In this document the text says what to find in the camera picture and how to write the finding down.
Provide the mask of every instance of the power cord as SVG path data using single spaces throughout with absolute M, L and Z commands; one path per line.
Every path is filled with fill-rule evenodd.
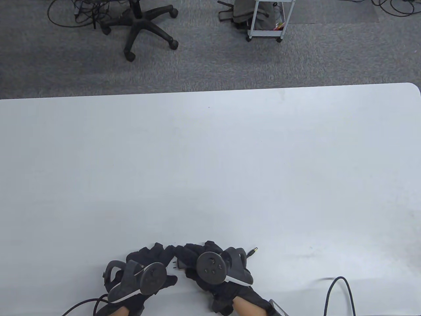
M 338 1 L 349 1 L 349 2 L 357 2 L 358 3 L 358 2 L 363 2 L 365 0 L 338 0 Z M 371 0 L 371 3 L 374 6 L 379 7 L 380 9 L 382 9 L 388 15 L 397 16 L 398 18 L 404 18 L 404 17 L 407 17 L 407 16 L 411 16 L 411 15 L 414 15 L 414 14 L 421 13 L 421 10 L 415 11 L 415 6 L 414 6 L 414 3 L 421 4 L 421 2 L 419 0 L 400 0 L 401 2 L 406 2 L 406 3 L 409 3 L 410 4 L 410 6 L 412 8 L 412 10 L 410 12 L 404 12 L 404 11 L 401 11 L 401 10 L 397 9 L 396 8 L 396 5 L 393 5 L 393 3 L 395 1 L 396 0 L 378 0 L 378 2 L 376 2 L 375 0 Z M 385 4 L 387 2 L 389 2 L 389 6 L 392 8 L 392 10 L 393 10 L 392 12 L 391 11 L 388 11 L 385 8 Z
M 63 25 L 57 22 L 54 22 L 51 19 L 51 8 L 58 0 L 53 0 L 48 9 L 47 9 L 47 18 L 54 25 L 67 28 L 76 28 L 76 27 L 85 27 L 88 25 L 94 25 L 97 21 L 102 21 L 106 17 L 112 18 L 109 14 L 109 4 L 110 0 L 70 0 L 73 4 L 74 9 L 79 8 L 78 14 L 75 15 L 75 22 L 78 25 Z M 126 1 L 117 1 L 120 4 L 123 4 Z
M 97 310 L 98 305 L 99 305 L 100 302 L 104 302 L 104 303 L 107 303 L 108 304 L 108 301 L 107 300 L 104 300 L 104 297 L 106 297 L 106 296 L 107 296 L 107 294 L 104 294 L 104 295 L 101 295 L 98 298 L 90 298 L 88 300 L 84 300 L 84 301 L 82 301 L 82 302 L 80 302 L 80 303 L 72 306 L 71 308 L 69 308 L 62 316 L 66 316 L 68 313 L 70 313 L 76 307 L 79 307 L 79 306 L 81 306 L 83 304 L 86 304 L 86 303 L 89 303 L 89 302 L 96 302 L 95 303 L 95 307 L 93 308 L 93 313 L 92 313 L 92 315 L 95 316 L 96 310 Z
M 333 280 L 332 284 L 329 286 L 329 290 L 328 290 L 328 293 L 326 295 L 325 311 L 323 313 L 323 316 L 327 316 L 327 314 L 328 314 L 328 305 L 329 305 L 330 292 L 332 292 L 333 286 L 336 284 L 336 282 L 338 282 L 338 280 L 343 280 L 345 282 L 346 287 L 348 289 L 348 293 L 349 293 L 349 300 L 351 301 L 352 316 L 356 316 L 356 314 L 355 314 L 355 306 L 354 306 L 354 299 L 352 298 L 351 288 L 349 287 L 348 281 L 343 276 L 338 276 L 337 278 L 335 278 Z

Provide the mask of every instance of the black office chair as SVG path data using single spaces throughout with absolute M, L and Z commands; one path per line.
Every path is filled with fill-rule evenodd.
M 132 62 L 136 58 L 136 55 L 133 54 L 130 50 L 137 35 L 142 29 L 146 29 L 162 37 L 168 42 L 171 49 L 176 50 L 178 48 L 179 43 L 175 39 L 164 32 L 164 30 L 162 30 L 155 23 L 151 22 L 157 16 L 160 16 L 164 13 L 169 13 L 170 16 L 175 19 L 179 14 L 177 9 L 175 9 L 172 5 L 168 5 L 166 7 L 160 7 L 142 13 L 139 0 L 129 0 L 129 3 L 130 9 L 124 11 L 119 18 L 100 22 L 102 32 L 105 35 L 108 35 L 111 32 L 111 26 L 123 25 L 131 27 L 126 46 L 124 48 L 124 55 L 128 61 Z

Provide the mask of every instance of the chair leg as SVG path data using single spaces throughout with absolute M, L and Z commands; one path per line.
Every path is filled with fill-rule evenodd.
M 136 55 L 133 54 L 130 50 L 133 47 L 134 41 L 136 40 L 136 37 L 141 29 L 141 24 L 138 21 L 134 22 L 134 24 L 130 28 L 129 37 L 127 38 L 126 46 L 124 47 L 124 56 L 130 62 L 132 62 L 136 58 Z
M 166 7 L 155 8 L 155 9 L 144 12 L 144 18 L 151 21 L 155 19 L 156 17 L 163 15 L 165 13 L 169 13 L 171 14 L 171 16 L 173 16 L 172 14 L 174 13 L 174 11 L 177 11 L 177 10 L 174 9 L 172 5 L 168 5 Z
M 159 26 L 157 26 L 153 22 L 151 22 L 149 20 L 142 19 L 142 20 L 139 21 L 139 23 L 142 25 L 142 27 L 141 27 L 142 29 L 145 29 L 149 32 L 152 32 L 152 33 L 158 35 L 159 37 L 166 40 L 168 42 L 168 44 L 171 44 L 174 41 L 172 36 L 168 35 L 167 32 L 165 32 L 163 29 L 161 29 Z
M 170 48 L 173 50 L 176 50 L 179 46 L 179 43 L 176 40 L 174 40 L 170 35 L 168 35 L 168 33 L 166 33 L 163 29 L 161 29 L 156 24 L 146 19 L 136 20 L 130 29 L 130 34 L 126 42 L 126 46 L 124 48 L 124 55 L 126 59 L 130 62 L 132 62 L 136 58 L 135 54 L 131 52 L 131 49 L 133 47 L 133 44 L 134 44 L 134 41 L 136 40 L 137 35 L 142 29 L 152 32 L 158 35 L 159 37 L 163 38 L 164 40 L 166 40 Z
M 101 21 L 101 28 L 112 27 L 112 26 L 132 26 L 133 19 L 130 17 L 120 17 L 111 20 Z

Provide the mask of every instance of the white table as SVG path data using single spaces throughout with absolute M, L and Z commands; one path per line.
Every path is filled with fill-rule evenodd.
M 337 275 L 359 316 L 420 314 L 420 144 L 409 83 L 1 100 L 0 314 L 61 315 L 110 260 L 208 239 L 258 246 L 254 288 L 290 316 Z M 143 316 L 206 300 L 180 278 Z

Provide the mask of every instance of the small device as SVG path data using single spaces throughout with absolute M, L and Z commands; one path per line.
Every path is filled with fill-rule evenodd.
M 277 315 L 279 316 L 288 316 L 288 314 L 272 299 L 269 300 L 270 305 L 274 308 Z
M 195 267 L 189 267 L 177 260 L 178 269 L 193 268 L 206 283 L 217 285 L 223 282 L 233 282 L 249 287 L 253 277 L 246 270 L 247 258 L 254 254 L 257 248 L 246 254 L 243 248 L 229 247 L 222 253 L 204 252 L 199 256 Z
M 113 268 L 119 268 L 117 273 L 123 273 L 121 281 L 116 278 L 111 281 Z M 167 269 L 160 262 L 143 266 L 133 260 L 129 260 L 127 264 L 113 260 L 108 263 L 102 277 L 108 292 L 108 301 L 119 303 L 136 294 L 152 295 L 158 292 L 167 279 Z

